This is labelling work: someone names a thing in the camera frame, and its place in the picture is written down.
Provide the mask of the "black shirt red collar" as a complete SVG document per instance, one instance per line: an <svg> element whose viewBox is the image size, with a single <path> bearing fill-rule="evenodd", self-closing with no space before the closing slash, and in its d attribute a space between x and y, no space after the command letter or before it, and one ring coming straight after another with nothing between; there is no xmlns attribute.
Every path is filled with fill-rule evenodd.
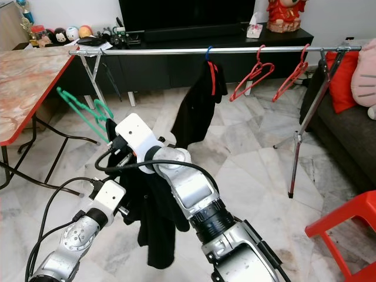
<svg viewBox="0 0 376 282"><path fill-rule="evenodd" d="M212 60L203 62L197 81L180 104L171 133L176 147L202 142L214 118L215 105L228 94L223 68Z"/></svg>

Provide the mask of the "black round plush toy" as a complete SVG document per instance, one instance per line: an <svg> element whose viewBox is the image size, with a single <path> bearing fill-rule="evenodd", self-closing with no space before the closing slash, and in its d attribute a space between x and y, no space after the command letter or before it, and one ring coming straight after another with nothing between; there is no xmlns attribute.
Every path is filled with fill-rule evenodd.
<svg viewBox="0 0 376 282"><path fill-rule="evenodd" d="M56 28L52 33L53 42L57 45L67 45L68 37L64 28Z"/></svg>

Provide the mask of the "red figurine statue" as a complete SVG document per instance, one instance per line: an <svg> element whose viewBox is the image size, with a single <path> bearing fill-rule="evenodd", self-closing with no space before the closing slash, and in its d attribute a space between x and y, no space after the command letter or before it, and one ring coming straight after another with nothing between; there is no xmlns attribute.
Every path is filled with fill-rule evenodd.
<svg viewBox="0 0 376 282"><path fill-rule="evenodd" d="M268 22L271 32L286 33L301 29L300 14L308 0L268 0Z"/></svg>

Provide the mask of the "black TV cabinet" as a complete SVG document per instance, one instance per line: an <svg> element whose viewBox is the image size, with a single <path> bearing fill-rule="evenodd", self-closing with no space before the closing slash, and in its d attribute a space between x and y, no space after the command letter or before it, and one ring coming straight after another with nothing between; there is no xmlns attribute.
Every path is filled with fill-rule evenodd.
<svg viewBox="0 0 376 282"><path fill-rule="evenodd" d="M271 46L304 46L312 43L314 35L304 29L295 32L277 34L264 31L259 39L245 38L245 34L215 38L200 38L184 41L164 41L143 43L131 49L188 49L188 48L258 48ZM262 53L262 62L272 62L274 72L267 79L287 78L299 63L300 52ZM104 55L101 62L113 68L116 83L123 97L128 91L165 90L177 87L193 86L205 62L204 54L188 55ZM211 53L210 59L223 67L228 83L240 82L256 64L256 53L222 54ZM116 96L108 82L105 71L100 65L96 84L104 96ZM57 86L75 95L96 94L80 57L76 56L62 73Z"/></svg>

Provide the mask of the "golden trophy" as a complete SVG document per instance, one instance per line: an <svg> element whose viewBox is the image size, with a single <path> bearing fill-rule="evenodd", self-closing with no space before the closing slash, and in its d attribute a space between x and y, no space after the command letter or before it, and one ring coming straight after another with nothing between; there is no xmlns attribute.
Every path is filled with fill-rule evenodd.
<svg viewBox="0 0 376 282"><path fill-rule="evenodd" d="M29 7L29 0L15 0L16 5L21 9L22 16L27 19L27 21L33 23L34 18L31 14L31 9Z"/></svg>

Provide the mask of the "dark grey sofa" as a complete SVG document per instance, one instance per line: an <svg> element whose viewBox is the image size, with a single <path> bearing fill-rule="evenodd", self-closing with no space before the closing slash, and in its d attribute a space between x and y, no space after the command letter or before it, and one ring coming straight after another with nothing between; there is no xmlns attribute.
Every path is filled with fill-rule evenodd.
<svg viewBox="0 0 376 282"><path fill-rule="evenodd" d="M376 120L367 110L357 104L337 115L328 89L307 129L333 154L357 193L376 190Z"/></svg>

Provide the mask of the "silver metal clothes rack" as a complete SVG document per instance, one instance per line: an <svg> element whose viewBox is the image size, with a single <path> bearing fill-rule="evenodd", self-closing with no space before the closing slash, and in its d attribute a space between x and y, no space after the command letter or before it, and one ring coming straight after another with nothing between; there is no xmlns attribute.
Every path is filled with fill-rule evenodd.
<svg viewBox="0 0 376 282"><path fill-rule="evenodd" d="M252 53L258 51L258 48L253 46L245 46L245 48L214 48L210 53ZM262 53L293 53L301 52L303 46L266 46L261 50ZM360 51L362 46L350 46L347 43L342 43L341 46L331 46L330 48L320 48L319 46L309 46L308 52L319 52L321 59L320 65L322 72L327 76L322 86L317 92L314 100L310 104L306 115L304 116L303 123L299 130L295 131L293 135L294 142L294 161L293 171L291 175L290 188L288 189L288 197L292 199L294 197L294 190L296 187L297 165L299 159L299 150L303 143L303 133L308 129L308 125L316 113L318 106L320 105L323 96L328 88L330 88L331 78L336 73L341 60L344 58L344 54L347 52ZM188 49L105 49L104 51L92 51L91 49L84 49L84 51L70 51L68 54L72 56L80 56L82 61L85 62L85 56L94 54L97 59L103 55L111 56L124 56L124 55L182 55L182 54L205 54L206 48L188 48Z"/></svg>

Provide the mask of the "green plastic hanger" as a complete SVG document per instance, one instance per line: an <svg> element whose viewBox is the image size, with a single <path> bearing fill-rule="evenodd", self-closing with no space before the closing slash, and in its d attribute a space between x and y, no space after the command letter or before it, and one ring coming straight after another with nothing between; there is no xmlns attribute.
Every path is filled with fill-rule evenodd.
<svg viewBox="0 0 376 282"><path fill-rule="evenodd" d="M111 120L114 115L102 100L94 99L92 101L92 107L89 107L83 102L80 102L75 96L70 94L70 92L64 91L61 87L56 87L56 92L103 142L110 142L107 135L106 122Z"/></svg>

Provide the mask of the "black thin hanger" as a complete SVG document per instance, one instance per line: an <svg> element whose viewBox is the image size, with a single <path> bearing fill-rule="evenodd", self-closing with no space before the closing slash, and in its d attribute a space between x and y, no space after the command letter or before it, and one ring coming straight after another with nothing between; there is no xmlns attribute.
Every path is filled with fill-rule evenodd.
<svg viewBox="0 0 376 282"><path fill-rule="evenodd" d="M102 68L105 71L106 77L108 79L108 82L110 83L111 88L113 89L113 93L118 95L118 97L122 99L120 89L118 88L118 83L116 83L115 76L112 72L113 68L110 67L107 61L107 59L104 59L104 61L101 62Z"/></svg>

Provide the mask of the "green circuit board device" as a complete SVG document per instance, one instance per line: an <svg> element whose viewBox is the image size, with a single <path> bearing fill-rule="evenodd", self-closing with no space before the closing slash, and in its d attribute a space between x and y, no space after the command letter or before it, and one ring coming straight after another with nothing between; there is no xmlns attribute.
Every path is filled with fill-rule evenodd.
<svg viewBox="0 0 376 282"><path fill-rule="evenodd" d="M129 33L124 27L114 26L105 30L109 32L109 42L115 48L130 49L142 44L139 34Z"/></svg>

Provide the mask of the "wooden cabinet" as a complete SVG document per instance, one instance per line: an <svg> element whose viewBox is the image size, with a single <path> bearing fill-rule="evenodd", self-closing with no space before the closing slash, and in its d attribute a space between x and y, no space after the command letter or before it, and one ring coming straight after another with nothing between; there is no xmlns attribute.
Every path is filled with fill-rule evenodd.
<svg viewBox="0 0 376 282"><path fill-rule="evenodd" d="M21 43L29 43L29 35L21 26L22 14L15 2L0 6L0 50L11 51Z"/></svg>

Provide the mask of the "red cushion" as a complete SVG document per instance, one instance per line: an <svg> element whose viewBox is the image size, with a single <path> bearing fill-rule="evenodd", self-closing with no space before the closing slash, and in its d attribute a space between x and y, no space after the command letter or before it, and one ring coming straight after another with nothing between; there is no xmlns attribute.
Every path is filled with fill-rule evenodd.
<svg viewBox="0 0 376 282"><path fill-rule="evenodd" d="M335 75L331 78L328 91L330 92L333 109L337 115L357 106L350 84L359 62L359 54L359 51L345 53Z"/></svg>

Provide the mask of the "black shirt yellow-green print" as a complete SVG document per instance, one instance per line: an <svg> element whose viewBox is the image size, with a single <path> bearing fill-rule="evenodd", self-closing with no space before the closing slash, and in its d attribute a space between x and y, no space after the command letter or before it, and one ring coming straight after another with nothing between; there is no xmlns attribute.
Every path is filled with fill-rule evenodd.
<svg viewBox="0 0 376 282"><path fill-rule="evenodd" d="M177 231L190 231L191 226L172 196L171 186L156 173L135 169L108 172L126 189L131 200L135 222L140 222L137 242L147 246L147 265L165 269L174 261Z"/></svg>

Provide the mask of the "black television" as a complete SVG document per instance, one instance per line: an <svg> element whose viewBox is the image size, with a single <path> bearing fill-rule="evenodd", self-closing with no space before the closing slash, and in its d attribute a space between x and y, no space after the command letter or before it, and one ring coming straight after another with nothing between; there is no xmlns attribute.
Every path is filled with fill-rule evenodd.
<svg viewBox="0 0 376 282"><path fill-rule="evenodd" d="M248 22L256 0L119 0L129 31Z"/></svg>

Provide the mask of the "black soundbar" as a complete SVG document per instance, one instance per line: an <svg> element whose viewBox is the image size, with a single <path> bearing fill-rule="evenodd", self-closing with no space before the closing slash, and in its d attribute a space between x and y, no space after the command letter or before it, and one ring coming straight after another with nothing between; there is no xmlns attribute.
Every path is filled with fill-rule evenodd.
<svg viewBox="0 0 376 282"><path fill-rule="evenodd" d="M179 28L151 29L143 32L142 41L147 43L179 41L196 38L212 38L237 35L244 32L239 23L215 26L188 26Z"/></svg>

